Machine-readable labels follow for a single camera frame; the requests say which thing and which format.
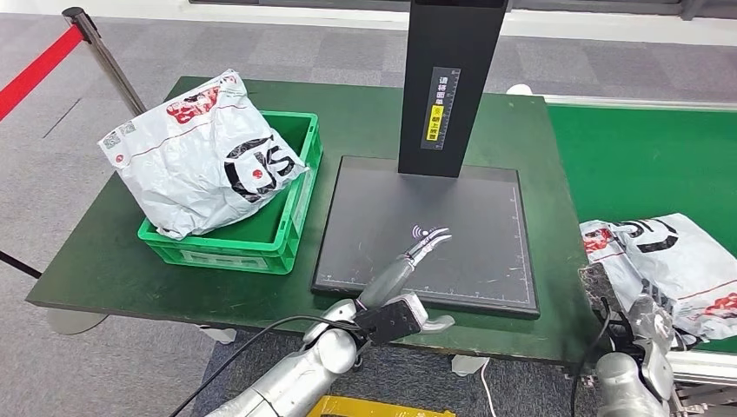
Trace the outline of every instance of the nfc symbol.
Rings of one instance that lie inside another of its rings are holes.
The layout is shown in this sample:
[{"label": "nfc symbol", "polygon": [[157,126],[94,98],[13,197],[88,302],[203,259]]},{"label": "nfc symbol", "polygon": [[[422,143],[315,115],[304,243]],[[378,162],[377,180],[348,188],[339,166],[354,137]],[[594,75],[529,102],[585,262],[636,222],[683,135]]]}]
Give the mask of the nfc symbol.
[{"label": "nfc symbol", "polygon": [[425,236],[433,233],[437,228],[431,228],[429,230],[425,230],[421,228],[419,225],[415,225],[412,228],[412,237],[415,238],[416,241],[419,241],[420,239],[424,238]]}]

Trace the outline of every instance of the green plastic crate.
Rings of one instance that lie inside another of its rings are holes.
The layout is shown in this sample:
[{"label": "green plastic crate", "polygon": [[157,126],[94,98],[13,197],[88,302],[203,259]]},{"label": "green plastic crate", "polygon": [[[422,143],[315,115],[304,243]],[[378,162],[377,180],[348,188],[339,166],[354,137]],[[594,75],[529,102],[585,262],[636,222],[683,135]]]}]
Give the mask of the green plastic crate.
[{"label": "green plastic crate", "polygon": [[175,241],[159,235],[156,227],[145,219],[138,229],[138,237],[165,262],[279,275],[288,274],[295,266],[322,158],[317,115],[283,111],[262,114],[292,149],[301,149],[299,156],[309,169],[255,215],[206,235]]}]

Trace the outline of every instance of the qr code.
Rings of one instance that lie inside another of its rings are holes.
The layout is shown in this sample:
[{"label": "qr code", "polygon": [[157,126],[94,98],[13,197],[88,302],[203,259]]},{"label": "qr code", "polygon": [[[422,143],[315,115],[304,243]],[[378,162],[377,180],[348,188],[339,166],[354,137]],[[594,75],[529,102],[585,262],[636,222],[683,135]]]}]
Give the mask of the qr code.
[{"label": "qr code", "polygon": [[136,126],[133,124],[133,122],[125,122],[120,127],[120,132],[124,135],[127,135],[129,133],[133,133],[136,131]]},{"label": "qr code", "polygon": [[103,143],[105,144],[106,149],[112,149],[115,145],[120,143],[120,138],[117,136],[117,133],[113,131],[105,137]]}]

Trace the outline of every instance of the red barrier tape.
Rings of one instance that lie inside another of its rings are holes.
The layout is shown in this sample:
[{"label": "red barrier tape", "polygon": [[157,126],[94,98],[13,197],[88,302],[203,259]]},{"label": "red barrier tape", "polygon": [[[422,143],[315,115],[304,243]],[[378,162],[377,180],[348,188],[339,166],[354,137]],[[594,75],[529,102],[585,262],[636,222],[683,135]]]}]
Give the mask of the red barrier tape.
[{"label": "red barrier tape", "polygon": [[3,120],[83,40],[75,25],[59,37],[13,81],[0,91],[0,120]]}]

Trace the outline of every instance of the green table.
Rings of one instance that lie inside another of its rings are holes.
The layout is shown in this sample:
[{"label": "green table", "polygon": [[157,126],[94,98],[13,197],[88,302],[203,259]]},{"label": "green table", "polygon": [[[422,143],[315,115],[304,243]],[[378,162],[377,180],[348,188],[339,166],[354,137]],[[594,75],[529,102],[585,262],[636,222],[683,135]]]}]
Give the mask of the green table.
[{"label": "green table", "polygon": [[[735,111],[737,105],[549,98],[579,219],[680,212],[737,255]],[[737,353],[737,337],[698,349]]]},{"label": "green table", "polygon": [[[183,77],[178,95],[203,82]],[[258,275],[164,264],[136,237],[143,214],[113,175],[31,290],[28,301],[67,308],[225,327],[264,327],[292,314],[320,314],[335,298],[313,295],[314,273],[341,155],[396,157],[400,89],[247,82],[259,109],[313,112],[325,153],[290,275]],[[452,314],[443,334],[402,345],[447,353],[578,361],[598,324],[578,282],[587,263],[578,219],[541,97],[484,95],[466,164],[518,169],[541,318]],[[303,330],[306,323],[286,326]]]}]

